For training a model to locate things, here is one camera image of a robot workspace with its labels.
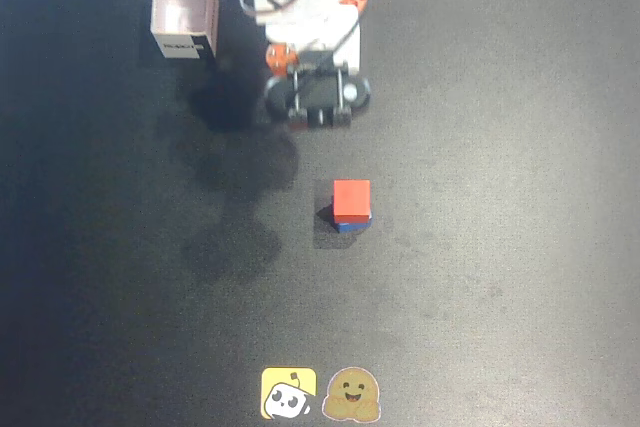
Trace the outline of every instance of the wooden block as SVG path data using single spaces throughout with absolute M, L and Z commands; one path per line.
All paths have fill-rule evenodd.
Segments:
M 336 180 L 333 183 L 333 220 L 337 224 L 366 224 L 371 217 L 371 182 Z

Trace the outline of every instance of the open box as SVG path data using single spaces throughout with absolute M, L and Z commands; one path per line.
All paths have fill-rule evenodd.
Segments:
M 166 58 L 216 55 L 218 0 L 152 0 L 151 33 Z

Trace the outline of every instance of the black cable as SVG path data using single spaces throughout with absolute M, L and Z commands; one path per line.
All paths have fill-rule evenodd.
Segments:
M 349 32 L 347 32 L 342 39 L 340 39 L 340 41 L 336 44 L 336 46 L 327 54 L 325 54 L 323 57 L 321 57 L 320 62 L 318 62 L 318 65 L 315 67 L 315 69 L 310 72 L 310 73 L 306 73 L 304 74 L 304 76 L 300 79 L 300 82 L 298 83 L 298 88 L 295 89 L 292 94 L 290 99 L 287 100 L 287 107 L 291 106 L 291 103 L 295 100 L 295 97 L 297 95 L 300 95 L 300 93 L 309 86 L 311 80 L 313 77 L 316 77 L 319 75 L 319 73 L 322 71 L 322 69 L 324 68 L 325 64 L 329 61 L 333 61 L 333 57 L 335 56 L 336 52 L 338 52 L 338 50 L 340 50 L 344 44 L 347 43 L 347 41 L 351 38 L 351 36 L 353 35 L 353 33 L 358 29 L 358 27 L 360 26 L 360 23 L 362 21 L 362 19 L 364 18 L 365 14 L 367 13 L 368 9 L 369 9 L 369 4 L 371 3 L 371 0 L 367 0 L 367 3 L 365 4 L 364 8 L 362 9 L 362 12 L 360 12 L 360 14 L 358 15 L 358 19 L 355 21 L 355 23 L 353 24 L 353 27 L 351 27 L 351 29 L 349 30 Z

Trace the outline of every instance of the yellow logo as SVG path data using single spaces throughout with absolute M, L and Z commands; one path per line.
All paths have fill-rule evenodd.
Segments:
M 262 417 L 296 419 L 311 410 L 317 376 L 312 369 L 296 367 L 269 367 L 262 372 L 260 411 Z

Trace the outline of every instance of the stacked cubes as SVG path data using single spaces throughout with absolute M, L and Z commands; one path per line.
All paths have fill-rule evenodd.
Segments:
M 371 182 L 336 180 L 333 183 L 333 221 L 338 232 L 353 232 L 371 225 Z

